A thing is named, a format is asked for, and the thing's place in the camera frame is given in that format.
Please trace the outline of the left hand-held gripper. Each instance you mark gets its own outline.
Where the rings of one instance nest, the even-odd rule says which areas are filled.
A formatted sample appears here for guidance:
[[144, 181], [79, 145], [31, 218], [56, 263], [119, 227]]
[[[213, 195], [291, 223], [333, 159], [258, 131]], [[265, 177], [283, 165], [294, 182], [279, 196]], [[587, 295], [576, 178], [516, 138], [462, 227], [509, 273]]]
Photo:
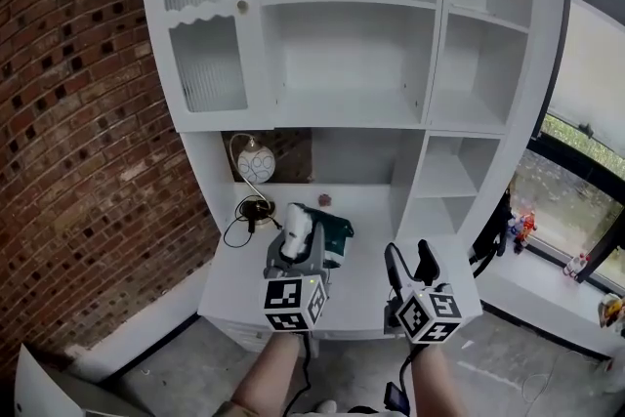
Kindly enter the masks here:
[[311, 332], [315, 330], [328, 301], [329, 269], [324, 266], [324, 235], [320, 224], [305, 240], [305, 260], [290, 262], [281, 253], [284, 232], [268, 249], [262, 310], [273, 331]]

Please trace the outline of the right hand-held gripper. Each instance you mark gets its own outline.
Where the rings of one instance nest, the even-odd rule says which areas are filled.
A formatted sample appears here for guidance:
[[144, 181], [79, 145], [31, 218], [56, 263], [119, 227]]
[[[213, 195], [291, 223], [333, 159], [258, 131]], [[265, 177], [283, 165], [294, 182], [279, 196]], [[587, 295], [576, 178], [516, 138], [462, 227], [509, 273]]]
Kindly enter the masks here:
[[[418, 242], [419, 264], [414, 279], [432, 286], [440, 277], [440, 267], [427, 240]], [[462, 325], [463, 316], [455, 297], [433, 287], [402, 287], [403, 259], [393, 242], [384, 252], [389, 283], [395, 292], [384, 309], [384, 333], [403, 334], [411, 344], [442, 344]]]

